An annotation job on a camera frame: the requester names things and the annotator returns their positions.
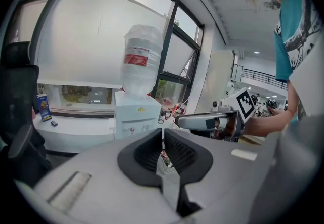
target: large plastic water jug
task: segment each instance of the large plastic water jug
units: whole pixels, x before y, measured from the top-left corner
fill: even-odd
[[[152,26],[134,25],[125,35],[121,81],[128,95],[145,97],[153,90],[162,47],[162,34]]]

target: black window frame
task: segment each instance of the black window frame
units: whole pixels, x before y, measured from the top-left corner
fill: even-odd
[[[13,20],[13,18],[15,17],[16,12],[19,11],[24,4],[34,2],[34,1],[38,1],[38,0],[18,0],[16,7],[11,15],[9,25],[11,25],[10,23]],[[190,11],[190,9],[187,8],[180,0],[171,0],[171,1],[172,1],[172,5],[171,5],[171,8],[168,13],[168,23],[166,24],[164,32],[163,32],[164,44],[163,44],[163,50],[161,53],[161,61],[160,61],[160,67],[159,67],[159,71],[158,71],[158,77],[156,80],[156,85],[155,85],[153,91],[151,92],[151,96],[154,98],[156,97],[156,91],[157,91],[159,81],[166,80],[169,82],[180,83],[180,84],[186,86],[186,89],[183,94],[183,100],[181,101],[181,102],[185,102],[188,100],[188,97],[190,95],[192,84],[193,84],[194,77],[195,77],[195,73],[197,70],[197,65],[198,65],[199,56],[200,56],[200,46],[201,46],[203,34],[204,34],[204,26],[195,17],[195,15]],[[38,18],[38,20],[37,20],[35,29],[32,34],[31,44],[30,44],[30,48],[29,48],[30,61],[32,64],[35,62],[36,47],[38,44],[38,39],[41,34],[43,25],[45,23],[45,20],[49,14],[51,8],[55,4],[55,2],[56,2],[56,0],[48,0],[44,6],[39,18]],[[175,14],[177,12],[178,7],[180,7],[188,15],[188,17],[191,18],[194,21],[194,23],[197,25],[196,40],[193,40],[180,27],[178,27],[176,24],[174,24]],[[10,30],[11,29],[9,27],[7,27],[4,41],[3,41],[3,43],[0,43],[2,47],[5,44],[7,44],[6,40],[8,40],[8,39],[6,37],[7,37],[7,35],[10,35],[9,34]],[[193,58],[193,61],[190,64],[190,67],[188,69],[189,79],[163,71],[172,34],[175,34],[177,37],[179,37],[181,40],[183,40],[187,45],[189,45],[191,48],[194,49],[193,56],[190,57],[190,59]],[[80,114],[74,114],[73,111],[70,111],[69,113],[66,113],[63,111],[64,110],[62,110],[62,112],[60,112],[59,110],[58,111],[56,110],[56,112],[53,114],[58,115],[58,116],[89,118],[89,114],[80,115]],[[112,112],[111,115],[107,112],[105,112],[105,113],[98,112],[98,113],[95,113],[94,115],[92,115],[92,117],[95,117],[95,118],[113,117],[113,114],[114,114],[114,112]]]

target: blue box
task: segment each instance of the blue box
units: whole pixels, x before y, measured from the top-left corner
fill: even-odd
[[[42,94],[37,96],[37,103],[40,115],[43,121],[48,121],[52,119],[49,102],[47,100],[47,95]]]

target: railing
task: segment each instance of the railing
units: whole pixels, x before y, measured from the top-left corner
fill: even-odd
[[[243,69],[243,74],[242,77],[246,77],[246,78],[250,78],[256,81],[260,81],[266,84],[270,84],[273,85],[275,87],[287,90],[287,84],[286,83],[282,83],[279,82],[277,80],[275,80],[275,76],[272,75],[268,75],[262,72],[258,72],[258,71],[254,71],[254,70],[250,70],[250,69]]]

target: window frame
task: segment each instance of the window frame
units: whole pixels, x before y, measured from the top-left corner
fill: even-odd
[[[16,11],[20,9],[20,7],[24,4],[34,2],[37,0],[19,0],[16,6]],[[35,56],[36,56],[36,47],[39,41],[39,37],[42,31],[42,28],[44,26],[45,20],[48,17],[48,14],[50,13],[52,7],[56,3],[57,0],[48,0],[46,5],[44,6],[38,20],[35,26],[35,29],[32,34],[31,38],[31,44],[29,48],[29,54],[30,54],[30,61],[31,64],[35,62]],[[182,85],[186,86],[185,89],[185,94],[183,97],[182,102],[186,102],[189,98],[192,84],[194,81],[195,73],[197,70],[197,65],[199,61],[199,56],[200,56],[200,46],[202,43],[203,39],[203,33],[204,33],[204,26],[200,23],[200,21],[195,17],[195,15],[188,9],[180,0],[171,0],[172,5],[170,7],[169,13],[168,13],[168,23],[165,26],[163,36],[164,36],[164,44],[163,44],[163,50],[161,53],[161,62],[159,66],[159,71],[158,71],[158,77],[156,80],[156,85],[151,92],[151,96],[155,98],[156,96],[156,91],[158,87],[158,83],[160,80],[166,80],[174,83],[180,83]],[[180,7],[187,15],[189,18],[191,18],[194,23],[197,25],[197,30],[196,30],[196,37],[192,39],[188,34],[186,34],[180,27],[174,24],[175,20],[175,14],[177,11],[177,8]],[[171,40],[172,34],[175,34],[177,37],[179,37],[182,41],[184,41],[187,45],[189,45],[191,48],[194,49],[194,53],[191,58],[193,58],[193,62],[190,64],[190,67],[188,69],[189,72],[189,78],[185,78],[182,76],[174,75],[168,72],[163,72],[164,64],[166,61],[167,57],[167,52]],[[51,112],[53,115],[57,116],[67,116],[67,117],[79,117],[79,118],[107,118],[107,117],[113,117],[114,112],[82,112],[82,111],[69,111],[67,110],[61,110],[61,109],[51,109]]]

